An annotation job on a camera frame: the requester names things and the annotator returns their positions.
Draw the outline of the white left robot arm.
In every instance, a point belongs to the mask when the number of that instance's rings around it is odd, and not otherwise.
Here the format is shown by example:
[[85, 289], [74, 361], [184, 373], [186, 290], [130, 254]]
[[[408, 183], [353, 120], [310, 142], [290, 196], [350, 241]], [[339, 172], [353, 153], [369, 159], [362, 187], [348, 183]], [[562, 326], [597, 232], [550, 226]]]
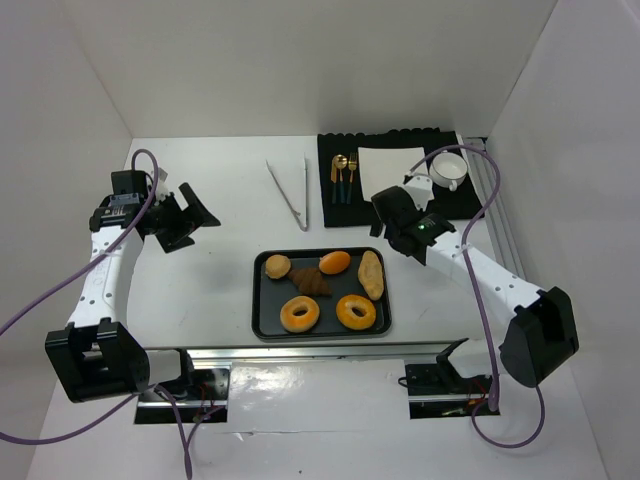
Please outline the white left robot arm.
[[221, 223], [188, 183], [179, 187], [187, 202], [181, 208], [164, 187], [153, 193], [149, 178], [141, 170], [112, 173], [113, 192], [89, 220], [98, 263], [65, 327], [46, 337], [46, 354], [73, 402], [142, 393], [155, 384], [181, 389], [192, 381], [185, 350], [146, 350], [128, 331], [129, 291], [145, 238], [155, 237], [171, 253], [193, 245], [198, 228]]

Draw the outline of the metal tongs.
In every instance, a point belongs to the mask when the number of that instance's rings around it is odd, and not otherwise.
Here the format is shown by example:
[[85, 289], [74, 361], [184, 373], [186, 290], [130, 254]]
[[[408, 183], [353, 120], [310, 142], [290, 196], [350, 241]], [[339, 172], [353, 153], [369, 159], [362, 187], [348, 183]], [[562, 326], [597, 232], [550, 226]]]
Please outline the metal tongs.
[[301, 232], [309, 231], [309, 162], [305, 154], [265, 160], [268, 178]]

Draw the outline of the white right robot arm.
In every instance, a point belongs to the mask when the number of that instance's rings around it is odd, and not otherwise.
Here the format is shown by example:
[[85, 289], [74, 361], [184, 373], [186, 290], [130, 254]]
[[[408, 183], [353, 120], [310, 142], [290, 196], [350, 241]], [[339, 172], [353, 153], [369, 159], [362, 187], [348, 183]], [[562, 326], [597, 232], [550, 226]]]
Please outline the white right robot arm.
[[500, 365], [519, 384], [534, 388], [579, 349], [568, 294], [547, 291], [506, 270], [462, 238], [444, 217], [426, 212], [434, 198], [425, 174], [375, 194], [377, 215], [370, 234], [395, 251], [438, 270], [471, 295], [506, 327], [498, 346]]

